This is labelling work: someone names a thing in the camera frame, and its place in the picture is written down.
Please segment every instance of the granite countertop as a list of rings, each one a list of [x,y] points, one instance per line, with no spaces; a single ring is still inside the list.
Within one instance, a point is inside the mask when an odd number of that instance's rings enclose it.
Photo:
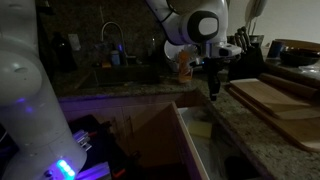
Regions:
[[[268,66],[274,66],[275,72],[291,71],[272,64]],[[195,89],[209,100],[206,76],[203,74],[194,75],[192,82],[186,85],[178,84],[176,75],[167,74],[161,76],[161,83],[157,85],[77,90],[89,72],[89,69],[81,69],[69,74],[56,74],[52,84],[59,101],[180,93]],[[214,116],[265,179],[320,178],[320,153],[306,152],[292,145],[229,95],[225,88],[221,88],[217,101],[210,102],[210,105]]]

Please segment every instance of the backsplash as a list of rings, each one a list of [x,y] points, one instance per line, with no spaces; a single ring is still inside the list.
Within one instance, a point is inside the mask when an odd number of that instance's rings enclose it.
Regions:
[[[108,21],[121,26],[129,55],[146,60],[152,38],[156,41],[156,52],[163,55],[162,47],[166,37],[145,0],[54,0],[49,3],[55,15],[41,14],[48,39],[52,40],[55,31],[61,32],[64,38],[68,34],[78,34],[81,50],[74,51],[73,55],[79,67],[88,67],[107,58],[106,51],[98,50],[95,45],[101,43],[101,27],[103,22]],[[188,7],[183,1],[176,0],[172,3],[178,4],[181,8],[179,10],[183,11],[194,7],[197,2]],[[119,37],[114,26],[105,29],[106,41],[112,39],[118,42]]]

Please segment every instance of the kitchen sink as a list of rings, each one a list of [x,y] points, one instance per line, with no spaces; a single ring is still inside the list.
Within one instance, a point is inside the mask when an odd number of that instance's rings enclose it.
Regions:
[[[79,89],[157,84],[157,70],[150,65],[95,68]]]

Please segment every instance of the wall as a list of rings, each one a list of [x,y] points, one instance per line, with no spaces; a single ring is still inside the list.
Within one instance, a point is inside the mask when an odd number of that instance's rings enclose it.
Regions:
[[[229,35],[246,24],[253,1],[230,0]],[[319,0],[268,0],[254,34],[265,35],[263,45],[277,38],[320,43],[319,8]]]
[[[230,0],[228,35],[248,22],[248,15],[255,0]],[[165,34],[148,9],[145,0],[49,0],[56,15],[41,15],[49,40],[54,31],[65,37],[77,33],[82,45],[74,57],[79,66],[107,59],[106,51],[95,48],[100,43],[100,31],[104,22],[117,22],[123,29],[129,55],[147,59],[151,39],[156,39],[157,52],[161,54]],[[192,9],[201,1],[170,0],[180,12]],[[255,34],[265,35],[263,45],[276,38],[298,39],[320,42],[317,31],[320,23],[319,0],[269,0],[259,17]],[[114,27],[106,28],[108,41],[118,41],[119,34]]]

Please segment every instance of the kitchen faucet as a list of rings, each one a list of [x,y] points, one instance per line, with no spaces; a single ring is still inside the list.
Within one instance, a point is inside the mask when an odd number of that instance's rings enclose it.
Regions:
[[[123,40],[123,32],[122,32],[122,29],[121,27],[115,23],[115,22],[112,22],[112,21],[109,21],[109,22],[106,22],[103,24],[102,26],[102,29],[101,29],[101,42],[104,41],[104,29],[108,26],[108,25],[114,25],[118,28],[119,32],[120,32],[120,36],[121,36],[121,43],[122,43],[122,46],[120,47],[120,51],[123,53],[124,57],[124,64],[125,66],[128,66],[128,58],[136,58],[135,56],[128,56],[127,52],[126,52],[126,48],[125,48],[125,44],[124,44],[124,40]]]

